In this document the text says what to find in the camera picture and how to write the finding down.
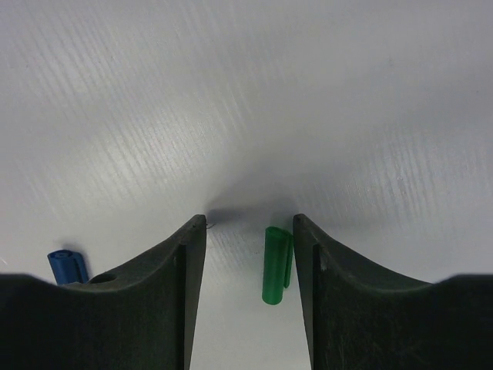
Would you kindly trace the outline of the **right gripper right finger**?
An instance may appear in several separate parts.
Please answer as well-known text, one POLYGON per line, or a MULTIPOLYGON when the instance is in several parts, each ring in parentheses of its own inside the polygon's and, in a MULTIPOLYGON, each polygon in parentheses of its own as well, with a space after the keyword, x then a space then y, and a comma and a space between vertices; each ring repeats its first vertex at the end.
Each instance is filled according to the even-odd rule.
POLYGON ((492 277, 428 283, 389 270, 293 218, 313 369, 490 369, 492 277))

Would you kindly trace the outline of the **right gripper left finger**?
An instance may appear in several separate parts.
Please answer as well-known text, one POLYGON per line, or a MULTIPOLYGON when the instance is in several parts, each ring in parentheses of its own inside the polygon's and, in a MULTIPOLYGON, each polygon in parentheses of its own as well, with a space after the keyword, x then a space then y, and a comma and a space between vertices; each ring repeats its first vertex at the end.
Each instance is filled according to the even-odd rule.
POLYGON ((188 369, 206 252, 196 215, 85 284, 1 277, 3 369, 188 369))

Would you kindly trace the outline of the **blue pen cap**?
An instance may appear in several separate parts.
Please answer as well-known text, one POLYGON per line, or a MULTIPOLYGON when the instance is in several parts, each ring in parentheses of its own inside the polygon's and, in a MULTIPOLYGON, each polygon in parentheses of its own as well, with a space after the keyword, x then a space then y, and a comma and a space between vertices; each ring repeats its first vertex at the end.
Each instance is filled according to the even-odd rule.
POLYGON ((84 257, 75 251, 58 250, 47 255, 57 285, 89 281, 84 257))

